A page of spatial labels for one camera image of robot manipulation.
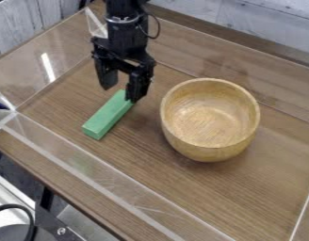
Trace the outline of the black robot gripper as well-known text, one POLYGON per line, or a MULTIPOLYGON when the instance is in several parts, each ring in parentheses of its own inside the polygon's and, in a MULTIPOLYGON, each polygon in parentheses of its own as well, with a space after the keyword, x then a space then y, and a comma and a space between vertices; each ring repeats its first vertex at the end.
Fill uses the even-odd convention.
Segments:
POLYGON ((148 17, 135 16, 126 20, 107 17, 108 38, 92 37, 92 57, 100 86, 108 90, 119 83, 119 72, 130 74, 126 100, 136 103, 148 93, 156 65, 147 52, 148 17))

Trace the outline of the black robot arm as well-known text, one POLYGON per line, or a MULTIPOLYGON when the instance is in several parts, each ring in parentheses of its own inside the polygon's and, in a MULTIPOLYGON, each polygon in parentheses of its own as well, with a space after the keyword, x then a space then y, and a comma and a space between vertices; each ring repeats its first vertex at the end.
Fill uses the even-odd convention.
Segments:
POLYGON ((100 85, 111 89, 119 84, 119 72, 130 76, 126 100, 134 104, 147 95, 155 73, 156 60, 147 52, 150 0, 104 0, 107 37, 94 37, 92 58, 100 85))

